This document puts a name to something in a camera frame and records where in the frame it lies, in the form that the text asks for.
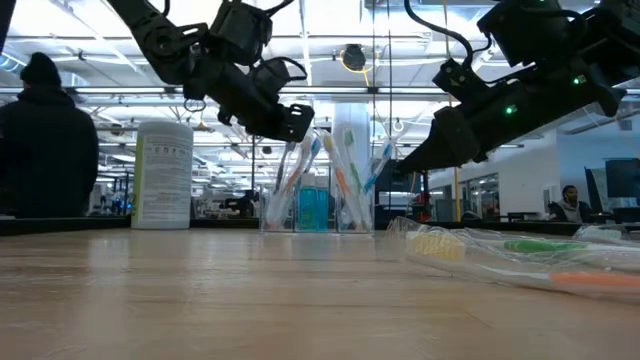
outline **black beanie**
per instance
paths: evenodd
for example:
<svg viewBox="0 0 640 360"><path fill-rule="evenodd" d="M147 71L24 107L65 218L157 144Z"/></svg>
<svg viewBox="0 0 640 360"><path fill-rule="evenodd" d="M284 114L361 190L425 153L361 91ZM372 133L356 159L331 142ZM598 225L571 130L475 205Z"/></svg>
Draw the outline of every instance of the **black beanie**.
<svg viewBox="0 0 640 360"><path fill-rule="evenodd" d="M31 55L31 61L20 73L20 79L29 85L60 87L62 84L56 64L40 52Z"/></svg>

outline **wooden table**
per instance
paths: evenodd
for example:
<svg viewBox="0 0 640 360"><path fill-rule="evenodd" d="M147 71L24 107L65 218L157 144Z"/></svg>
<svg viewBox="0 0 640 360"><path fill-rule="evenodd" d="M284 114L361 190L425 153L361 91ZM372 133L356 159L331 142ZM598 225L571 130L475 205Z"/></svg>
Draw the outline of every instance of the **wooden table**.
<svg viewBox="0 0 640 360"><path fill-rule="evenodd" d="M640 306L404 265L379 236L0 238L2 359L638 359Z"/></svg>

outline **product label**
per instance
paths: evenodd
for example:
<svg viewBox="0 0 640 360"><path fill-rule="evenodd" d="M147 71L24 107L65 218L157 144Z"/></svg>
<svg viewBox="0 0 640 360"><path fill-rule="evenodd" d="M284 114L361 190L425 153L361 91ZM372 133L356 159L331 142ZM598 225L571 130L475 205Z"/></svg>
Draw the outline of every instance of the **product label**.
<svg viewBox="0 0 640 360"><path fill-rule="evenodd" d="M138 144L142 145L142 159L136 168L134 219L188 221L191 142L174 136L147 135Z"/></svg>

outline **green toothbrush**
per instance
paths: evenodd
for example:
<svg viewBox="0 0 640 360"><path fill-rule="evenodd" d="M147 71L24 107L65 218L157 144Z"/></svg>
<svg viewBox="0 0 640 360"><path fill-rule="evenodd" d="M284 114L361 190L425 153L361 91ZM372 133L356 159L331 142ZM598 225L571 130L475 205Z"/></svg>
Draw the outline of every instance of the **green toothbrush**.
<svg viewBox="0 0 640 360"><path fill-rule="evenodd" d="M356 186L356 191L354 191L354 195L356 195L356 199L358 205L360 207L360 212L362 213L362 220L367 227L368 230L373 229L373 220L371 219L371 211L368 208L368 201L365 197L364 189L362 188L362 181L360 180L360 174L358 173L358 168L356 167L353 159L353 154L351 153L351 147L355 143L355 139L353 136L353 132L351 129L347 129L344 132L344 146L347 151L346 153L346 161L349 164L349 169L351 170L351 174L353 176L353 181Z"/></svg>

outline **blue bottle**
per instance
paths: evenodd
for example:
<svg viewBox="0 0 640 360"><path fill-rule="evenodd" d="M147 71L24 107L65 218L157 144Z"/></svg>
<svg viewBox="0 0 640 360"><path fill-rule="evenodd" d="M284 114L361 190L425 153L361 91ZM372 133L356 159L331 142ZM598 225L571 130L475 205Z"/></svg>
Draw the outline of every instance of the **blue bottle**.
<svg viewBox="0 0 640 360"><path fill-rule="evenodd" d="M329 177L316 177L316 231L326 232L329 230Z"/></svg>
<svg viewBox="0 0 640 360"><path fill-rule="evenodd" d="M316 230L316 178L313 174L302 174L298 190L297 231Z"/></svg>

